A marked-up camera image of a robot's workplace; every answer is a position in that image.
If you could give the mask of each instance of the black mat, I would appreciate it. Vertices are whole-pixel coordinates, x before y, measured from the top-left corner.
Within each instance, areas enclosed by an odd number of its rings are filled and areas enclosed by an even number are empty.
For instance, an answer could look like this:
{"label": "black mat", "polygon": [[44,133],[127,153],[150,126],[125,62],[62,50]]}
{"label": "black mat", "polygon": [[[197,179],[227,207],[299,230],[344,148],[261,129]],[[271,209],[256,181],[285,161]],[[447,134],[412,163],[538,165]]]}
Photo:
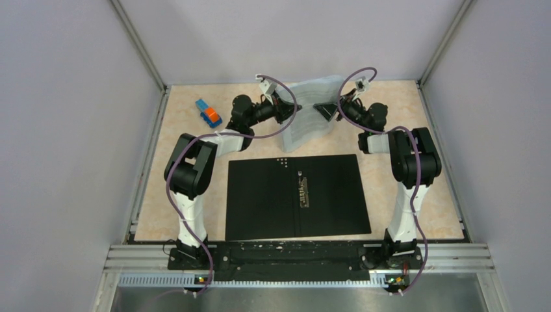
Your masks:
{"label": "black mat", "polygon": [[227,241],[369,233],[356,155],[229,162]]}

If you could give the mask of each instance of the gray floor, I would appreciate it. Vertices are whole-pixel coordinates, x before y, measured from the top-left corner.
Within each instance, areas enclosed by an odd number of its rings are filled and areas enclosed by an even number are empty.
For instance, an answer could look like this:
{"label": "gray floor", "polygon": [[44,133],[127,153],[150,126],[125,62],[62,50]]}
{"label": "gray floor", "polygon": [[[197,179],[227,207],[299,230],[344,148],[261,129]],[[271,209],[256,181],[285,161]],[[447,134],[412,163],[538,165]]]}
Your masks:
{"label": "gray floor", "polygon": [[121,288],[112,312],[128,311],[486,311],[474,274],[427,274],[404,297],[382,296],[380,289],[211,289],[198,299],[169,289]]}

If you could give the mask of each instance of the marble-patterned surface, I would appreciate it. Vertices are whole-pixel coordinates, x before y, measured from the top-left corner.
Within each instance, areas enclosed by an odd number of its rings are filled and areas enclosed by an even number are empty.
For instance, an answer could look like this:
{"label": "marble-patterned surface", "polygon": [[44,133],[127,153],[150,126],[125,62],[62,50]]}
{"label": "marble-patterned surface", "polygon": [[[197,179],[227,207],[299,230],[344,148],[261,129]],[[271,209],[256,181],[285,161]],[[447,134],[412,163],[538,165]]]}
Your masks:
{"label": "marble-patterned surface", "polygon": [[[352,84],[345,88],[347,92]],[[258,101],[258,84],[210,84],[197,86],[173,86],[168,100],[157,149],[147,181],[147,189],[138,220],[137,241],[165,241],[178,234],[178,217],[166,199],[162,174],[174,144],[181,133],[200,135],[213,130],[199,117],[195,100],[203,98],[224,119],[222,130],[229,121],[231,102],[239,94],[247,94]],[[395,125],[408,128],[428,126],[414,81],[374,81],[361,97],[367,107],[374,102],[389,106],[386,129]],[[257,135],[276,131],[278,125],[268,120],[253,127]],[[354,153],[358,157],[363,189],[366,197],[372,233],[322,237],[320,239],[382,239],[389,225],[396,200],[397,184],[391,172],[388,155],[364,155],[357,147],[357,134],[361,130],[346,121],[337,123],[332,132],[312,140],[292,153],[279,149],[279,138],[253,140],[241,153],[232,153],[216,160],[209,189],[205,193],[205,227],[209,240],[222,241],[225,236],[225,211],[228,161],[235,159],[259,159],[336,155]],[[443,175],[438,177],[427,193],[420,214],[420,225],[429,239],[462,239],[450,190]]]}

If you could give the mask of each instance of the gray wall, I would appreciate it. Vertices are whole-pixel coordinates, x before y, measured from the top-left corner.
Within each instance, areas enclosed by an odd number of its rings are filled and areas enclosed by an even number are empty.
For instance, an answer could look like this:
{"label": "gray wall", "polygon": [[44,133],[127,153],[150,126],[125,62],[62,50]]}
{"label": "gray wall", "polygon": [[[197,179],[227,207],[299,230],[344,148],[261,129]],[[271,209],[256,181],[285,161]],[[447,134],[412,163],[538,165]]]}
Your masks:
{"label": "gray wall", "polygon": [[88,311],[160,92],[108,1],[0,1],[0,311]]}
{"label": "gray wall", "polygon": [[549,311],[551,2],[478,1],[428,99],[474,236],[514,311]]}
{"label": "gray wall", "polygon": [[418,79],[461,0],[123,0],[168,84],[348,75]]}

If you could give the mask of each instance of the blue toy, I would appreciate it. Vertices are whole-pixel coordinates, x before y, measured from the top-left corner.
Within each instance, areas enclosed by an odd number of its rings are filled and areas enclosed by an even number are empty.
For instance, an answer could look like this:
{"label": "blue toy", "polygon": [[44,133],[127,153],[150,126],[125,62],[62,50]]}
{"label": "blue toy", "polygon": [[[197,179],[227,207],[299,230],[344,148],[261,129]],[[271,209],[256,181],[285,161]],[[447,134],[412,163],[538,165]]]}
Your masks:
{"label": "blue toy", "polygon": [[222,117],[216,113],[216,111],[208,106],[203,99],[198,99],[195,102],[199,111],[201,111],[201,117],[211,127],[215,128],[222,123]]}

